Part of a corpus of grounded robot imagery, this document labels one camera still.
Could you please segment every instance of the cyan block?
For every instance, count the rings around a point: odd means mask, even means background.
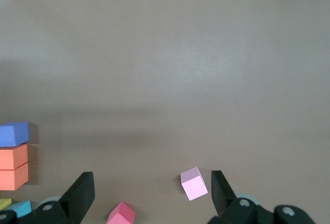
[[[20,218],[24,215],[31,213],[32,211],[31,202],[24,201],[24,202],[13,203],[11,206],[7,207],[4,210],[14,210],[16,212],[17,218]]]
[[[0,125],[0,147],[16,147],[28,141],[28,122],[12,122]]]

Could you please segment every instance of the yellow block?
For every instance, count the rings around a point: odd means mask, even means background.
[[[0,210],[5,209],[11,205],[11,199],[0,199]]]

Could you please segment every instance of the stacked blocks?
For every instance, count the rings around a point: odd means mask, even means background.
[[[16,212],[17,218],[20,218],[22,216],[31,213],[32,211],[31,202],[24,201],[24,202],[13,203],[11,206],[5,208],[4,210],[14,210]]]
[[[15,191],[28,181],[28,123],[0,125],[0,191]]]
[[[190,201],[208,193],[205,182],[197,167],[182,173],[180,176],[181,185]]]
[[[0,199],[0,211],[11,205],[11,199]]]
[[[121,202],[110,213],[107,224],[133,224],[135,212]]]

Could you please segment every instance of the gray surface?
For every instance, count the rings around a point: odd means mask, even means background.
[[[28,120],[31,180],[61,195],[92,170],[102,224],[206,223],[178,175],[224,171],[272,210],[330,223],[330,0],[0,0],[0,121]]]

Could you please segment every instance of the teal block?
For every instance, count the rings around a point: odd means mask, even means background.
[[[4,210],[14,210],[16,212],[17,218],[20,218],[24,215],[31,213],[32,211],[31,202],[24,201],[24,202],[13,203],[11,206],[5,208]]]

